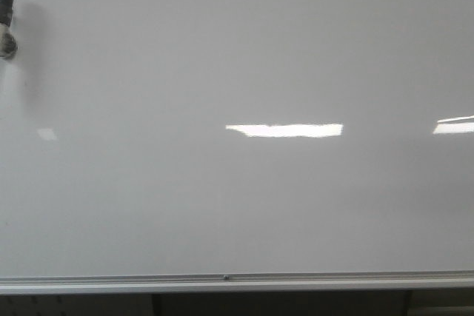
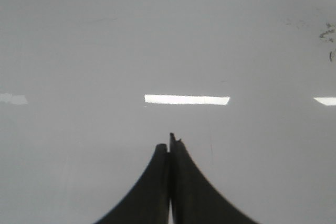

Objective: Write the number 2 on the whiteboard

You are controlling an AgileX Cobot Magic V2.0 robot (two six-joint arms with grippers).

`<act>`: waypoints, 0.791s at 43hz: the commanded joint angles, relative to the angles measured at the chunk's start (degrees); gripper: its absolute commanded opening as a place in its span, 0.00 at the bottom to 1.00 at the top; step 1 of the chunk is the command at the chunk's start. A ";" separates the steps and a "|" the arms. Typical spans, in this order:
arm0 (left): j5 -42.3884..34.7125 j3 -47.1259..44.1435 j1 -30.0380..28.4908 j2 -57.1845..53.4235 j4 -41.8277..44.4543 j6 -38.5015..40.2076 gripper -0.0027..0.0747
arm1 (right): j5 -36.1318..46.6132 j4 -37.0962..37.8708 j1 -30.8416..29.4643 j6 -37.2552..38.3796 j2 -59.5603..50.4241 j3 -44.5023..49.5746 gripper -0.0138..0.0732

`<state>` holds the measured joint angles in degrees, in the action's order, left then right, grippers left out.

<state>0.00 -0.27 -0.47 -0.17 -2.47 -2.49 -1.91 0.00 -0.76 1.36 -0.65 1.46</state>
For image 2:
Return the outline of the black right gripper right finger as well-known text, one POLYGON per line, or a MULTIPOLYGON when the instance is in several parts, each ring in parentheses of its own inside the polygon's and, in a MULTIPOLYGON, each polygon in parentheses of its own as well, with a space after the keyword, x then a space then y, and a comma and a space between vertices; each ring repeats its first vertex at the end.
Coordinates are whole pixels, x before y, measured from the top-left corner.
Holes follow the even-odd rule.
POLYGON ((175 223, 256 223, 223 197, 198 169, 182 140, 170 134, 175 223))

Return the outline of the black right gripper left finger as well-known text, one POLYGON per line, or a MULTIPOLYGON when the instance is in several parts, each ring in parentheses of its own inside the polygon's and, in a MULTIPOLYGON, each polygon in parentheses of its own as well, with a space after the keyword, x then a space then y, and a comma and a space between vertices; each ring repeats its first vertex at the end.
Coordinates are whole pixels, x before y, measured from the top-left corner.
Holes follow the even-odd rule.
POLYGON ((158 144, 131 190, 96 223, 168 223, 170 155, 158 144))

